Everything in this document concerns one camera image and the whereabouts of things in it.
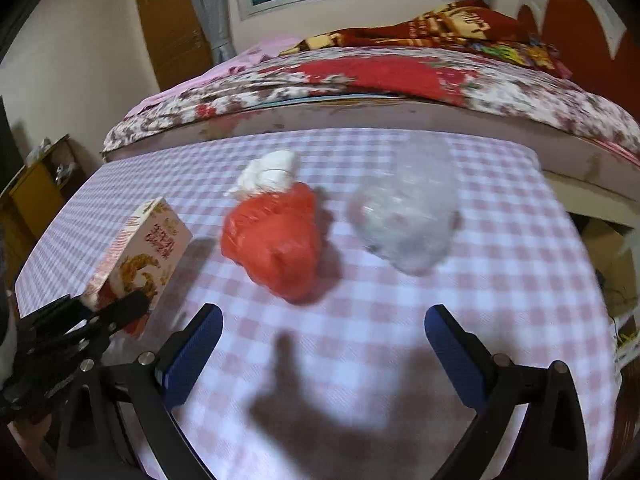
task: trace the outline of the pink and white tablecloth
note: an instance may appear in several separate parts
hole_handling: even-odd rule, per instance
[[[80,293],[126,217],[164,196],[194,241],[142,339],[120,350],[131,357],[158,348],[203,303],[220,306],[222,339],[175,412],[219,480],[430,478],[474,415],[425,338],[424,313],[436,303],[491,352],[525,365],[568,363],[590,476],[599,479],[614,416],[614,346],[586,252],[535,154],[501,140],[442,134],[458,172],[462,222],[450,255],[414,278],[365,252],[344,216],[360,177],[385,170],[406,135],[264,134],[107,164],[65,205],[25,264],[16,285],[20,312]],[[234,206],[223,193],[249,160],[278,149],[300,153],[300,180],[322,188],[332,217],[324,226],[322,290],[305,306],[259,288],[217,247]],[[276,345],[283,333],[290,344]],[[488,478],[504,461],[522,414]],[[143,444],[140,453],[148,473],[161,478]]]

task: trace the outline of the tied plastic bag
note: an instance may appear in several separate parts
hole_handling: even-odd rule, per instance
[[[367,249],[406,274],[425,273],[449,251],[458,214],[458,181],[439,134],[410,132],[393,171],[367,177],[347,216]]]
[[[276,296],[303,300],[318,279],[321,240],[315,215],[316,196],[301,182],[284,193],[248,198],[225,218],[222,255]]]

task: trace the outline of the table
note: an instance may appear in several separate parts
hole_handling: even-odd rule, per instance
[[[222,339],[175,412],[219,480],[430,478],[474,414],[424,336],[425,310],[436,303],[491,352],[532,366],[567,362],[591,478],[599,479],[616,399],[614,343],[586,252],[535,153],[503,140],[442,134],[458,172],[462,222],[450,255],[415,278],[366,253],[344,215],[360,177],[387,169],[407,135],[281,132],[109,163],[64,206],[25,264],[16,285],[20,312],[80,293],[127,216],[162,195],[194,240],[145,334],[125,341],[121,357],[158,348],[203,303],[221,307]],[[322,207],[333,217],[320,269],[324,291],[306,306],[272,297],[216,245],[234,206],[223,193],[249,160],[278,149],[300,153],[300,180],[322,188]],[[522,415],[514,416],[488,478]],[[140,453],[148,473],[161,478],[142,444]]]

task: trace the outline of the pink blanket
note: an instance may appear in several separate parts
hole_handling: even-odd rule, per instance
[[[125,118],[139,114],[145,108],[157,105],[170,97],[178,96],[185,90],[199,88],[200,86],[203,86],[215,79],[242,72],[242,70],[255,66],[261,61],[278,57],[278,54],[283,50],[298,44],[300,41],[301,38],[297,36],[276,36],[275,38],[261,41],[248,50],[245,50],[242,54],[235,56],[233,59],[229,59],[228,61],[220,63],[210,70],[207,70],[202,75],[189,79],[188,81],[184,81],[173,88],[165,90],[164,92],[147,97],[139,105],[136,105],[129,110],[127,115],[125,115]]]

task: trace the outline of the screw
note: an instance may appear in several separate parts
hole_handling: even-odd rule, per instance
[[[554,363],[554,368],[559,374],[565,374],[569,371],[569,367],[562,361],[556,361]]]
[[[88,372],[93,367],[94,367],[94,360],[93,359],[85,359],[84,361],[82,361],[80,363],[80,369],[83,372]]]
[[[142,354],[138,356],[138,362],[143,366],[147,366],[155,360],[156,356],[153,352],[142,352]]]
[[[501,368],[505,368],[511,365],[511,359],[507,354],[496,354],[494,355],[494,363]]]

